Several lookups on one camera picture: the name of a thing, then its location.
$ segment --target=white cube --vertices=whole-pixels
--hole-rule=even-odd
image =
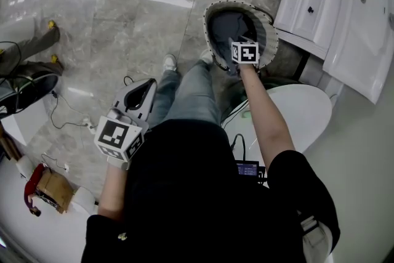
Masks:
[[[141,131],[138,126],[101,116],[94,143],[104,155],[129,162],[144,141]]]
[[[232,42],[231,58],[236,63],[258,63],[259,44],[254,42]]]

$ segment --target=white wall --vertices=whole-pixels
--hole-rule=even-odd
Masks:
[[[350,88],[305,152],[336,204],[335,263],[382,262],[394,246],[394,67],[373,105]]]
[[[77,263],[85,247],[87,215],[59,214],[34,198],[41,216],[30,214],[23,200],[26,180],[7,159],[0,163],[0,225],[40,263]]]

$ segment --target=gray tile floor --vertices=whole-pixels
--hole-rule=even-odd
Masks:
[[[49,19],[57,22],[60,42],[40,53],[38,60],[48,61],[51,54],[60,57],[65,72],[57,90],[72,108],[89,115],[95,124],[107,112],[115,92],[124,85],[124,76],[159,79],[162,59],[168,53],[178,58],[181,72],[192,66],[206,48],[202,12],[212,1],[215,0],[181,0],[183,6],[175,6],[152,0],[0,0],[0,23],[34,15],[40,32]],[[243,1],[274,16],[280,2]],[[290,76],[299,59],[294,49],[281,43],[270,73]],[[224,73],[215,69],[213,77],[215,91],[219,93]],[[77,94],[70,88],[87,94]],[[44,101],[50,113],[55,100],[47,96]],[[60,99],[54,121],[78,123],[83,115],[77,111]],[[106,162],[87,129],[65,126],[59,131],[49,121],[23,151],[37,160],[46,152],[58,159],[59,165],[67,163],[70,166],[67,178],[100,196]],[[48,163],[63,173],[53,161]]]

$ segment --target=forearm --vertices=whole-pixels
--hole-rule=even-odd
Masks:
[[[266,168],[285,150],[294,150],[289,129],[252,67],[241,67],[254,129]]]
[[[126,188],[127,171],[108,164],[103,192],[98,204],[98,214],[120,220],[123,214],[124,190]]]

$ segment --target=white sneaker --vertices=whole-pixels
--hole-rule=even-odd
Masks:
[[[163,72],[166,70],[175,71],[177,69],[177,59],[172,54],[167,54],[164,56],[163,60]]]
[[[203,62],[205,62],[207,65],[212,65],[214,63],[214,58],[212,56],[212,52],[209,49],[206,49],[201,53],[199,56],[199,59],[201,59]]]

